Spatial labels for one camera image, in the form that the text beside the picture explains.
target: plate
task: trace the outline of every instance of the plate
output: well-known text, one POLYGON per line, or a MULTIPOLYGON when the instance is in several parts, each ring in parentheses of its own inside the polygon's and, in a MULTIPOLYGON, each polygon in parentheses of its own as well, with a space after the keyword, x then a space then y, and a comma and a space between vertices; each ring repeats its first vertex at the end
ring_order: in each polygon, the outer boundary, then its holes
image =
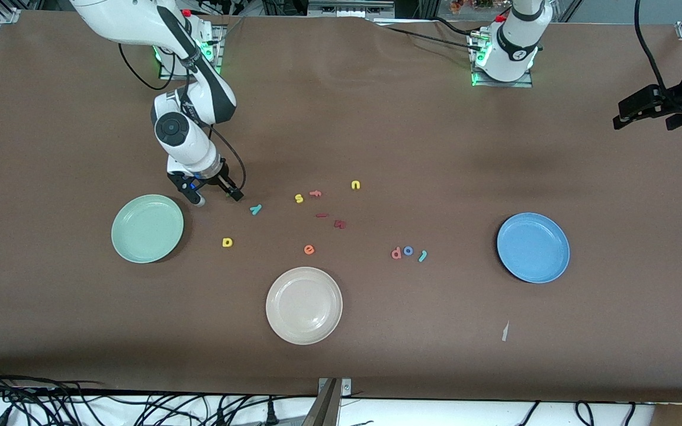
POLYGON ((125 204, 112 223, 112 245, 133 263, 149 263, 173 251, 184 234, 184 214, 165 196, 141 196, 125 204))
POLYGON ((341 289, 316 267, 296 267, 273 283, 265 311, 273 331, 295 345, 311 345, 328 337, 341 320, 341 289))
POLYGON ((509 272, 534 284, 556 280, 570 262, 568 237, 558 224, 538 213, 507 219, 498 230, 496 248, 509 272))

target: white plate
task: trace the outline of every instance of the white plate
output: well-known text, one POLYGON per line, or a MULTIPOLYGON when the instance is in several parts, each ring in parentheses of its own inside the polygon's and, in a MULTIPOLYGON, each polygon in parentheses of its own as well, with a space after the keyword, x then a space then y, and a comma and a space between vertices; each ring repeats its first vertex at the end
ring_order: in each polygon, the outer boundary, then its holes
POLYGON ((295 345, 328 337, 341 320, 341 289, 316 267, 296 267, 273 283, 265 311, 273 331, 295 345))

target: green plate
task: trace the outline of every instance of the green plate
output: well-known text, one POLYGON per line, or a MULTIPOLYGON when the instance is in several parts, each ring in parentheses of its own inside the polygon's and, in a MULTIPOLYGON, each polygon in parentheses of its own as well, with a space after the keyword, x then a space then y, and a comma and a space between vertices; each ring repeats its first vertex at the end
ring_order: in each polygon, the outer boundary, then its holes
POLYGON ((123 259, 149 263, 173 251, 184 234, 184 214, 165 196, 141 196, 125 204, 112 224, 112 245, 123 259))

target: table surface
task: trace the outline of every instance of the table surface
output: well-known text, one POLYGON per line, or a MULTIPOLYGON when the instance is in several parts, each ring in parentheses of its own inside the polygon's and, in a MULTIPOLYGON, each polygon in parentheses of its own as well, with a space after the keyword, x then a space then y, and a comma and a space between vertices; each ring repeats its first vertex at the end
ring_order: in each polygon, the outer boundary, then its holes
MULTIPOLYGON (((644 32, 678 81, 682 41, 644 32)), ((207 189, 195 208, 165 176, 156 93, 117 46, 76 14, 22 13, 0 33, 0 370, 146 390, 313 393, 347 376, 368 396, 682 401, 682 129, 612 129, 617 102, 654 80, 631 27, 552 25, 543 43, 533 89, 497 89, 471 86, 459 48, 361 19, 244 19, 223 67, 239 106, 219 129, 246 197, 207 189), (323 196, 294 202, 309 191, 323 196), (132 264, 110 227, 148 193, 176 200, 186 230, 167 258, 132 264), (552 283, 496 256, 521 211, 571 242, 552 283), (395 261, 396 246, 428 257, 395 261), (271 283, 301 265, 344 297, 312 346, 265 317, 271 283)), ((153 75, 150 48, 126 52, 153 75)))

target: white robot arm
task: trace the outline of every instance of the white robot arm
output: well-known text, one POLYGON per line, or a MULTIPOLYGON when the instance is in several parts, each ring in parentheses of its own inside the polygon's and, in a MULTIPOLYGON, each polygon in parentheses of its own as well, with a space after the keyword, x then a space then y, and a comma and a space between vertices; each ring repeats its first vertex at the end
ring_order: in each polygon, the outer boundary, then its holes
POLYGON ((241 188, 227 176, 228 167, 224 159, 200 129, 228 121, 236 110, 236 97, 190 35, 192 24, 189 20, 197 20, 198 17, 186 19, 176 9, 174 0, 70 1, 98 35, 117 43, 159 46, 179 57, 187 73, 197 81, 192 84, 187 81, 181 88, 160 94, 152 106, 155 135, 170 154, 168 178, 195 205, 204 204, 198 189, 205 184, 220 186, 234 200, 241 199, 241 188), (168 127, 160 122, 163 117, 170 119, 170 114, 181 125, 176 130, 177 137, 183 137, 186 143, 169 145, 172 135, 165 133, 168 127), (192 162, 192 158, 202 150, 208 154, 192 162))
POLYGON ((549 0, 514 0, 506 21, 481 28, 488 40, 476 66, 497 81, 519 80, 533 66, 538 41, 552 21, 552 14, 549 0))

